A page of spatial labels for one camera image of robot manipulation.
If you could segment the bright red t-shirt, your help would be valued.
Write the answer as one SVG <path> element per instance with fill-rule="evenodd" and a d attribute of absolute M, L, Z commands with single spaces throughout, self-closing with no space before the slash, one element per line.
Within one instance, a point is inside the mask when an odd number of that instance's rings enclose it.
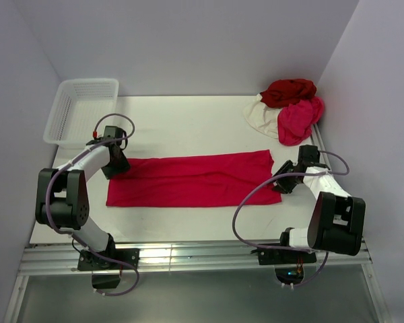
<path fill-rule="evenodd" d="M 129 159 L 129 171 L 110 180 L 108 207 L 234 207 L 248 197 L 250 205 L 272 205 L 281 195 L 270 184 L 253 189 L 272 176 L 269 150 Z"/>

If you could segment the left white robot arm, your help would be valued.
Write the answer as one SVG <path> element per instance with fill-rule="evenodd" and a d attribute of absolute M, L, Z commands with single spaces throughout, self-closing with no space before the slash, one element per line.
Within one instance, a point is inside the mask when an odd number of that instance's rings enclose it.
<path fill-rule="evenodd" d="M 120 127 L 107 126 L 79 155 L 58 168 L 44 168 L 38 175 L 36 222 L 78 242 L 80 264 L 90 271 L 137 266 L 138 251 L 117 249 L 112 235 L 90 218 L 87 190 L 88 180 L 97 172 L 110 180 L 130 169 L 123 153 L 129 136 Z"/>

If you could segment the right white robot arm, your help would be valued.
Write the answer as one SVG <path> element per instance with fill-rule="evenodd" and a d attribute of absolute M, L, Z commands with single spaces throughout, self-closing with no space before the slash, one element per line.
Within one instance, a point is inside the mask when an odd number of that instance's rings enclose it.
<path fill-rule="evenodd" d="M 302 250 L 348 256 L 360 251 L 366 203 L 342 189 L 328 165 L 321 163 L 318 147 L 299 147 L 297 162 L 288 160 L 275 175 L 282 177 L 274 182 L 273 191 L 290 194 L 303 184 L 316 201 L 307 227 L 290 227 L 281 233 L 277 249 L 283 261 L 295 261 Z"/>

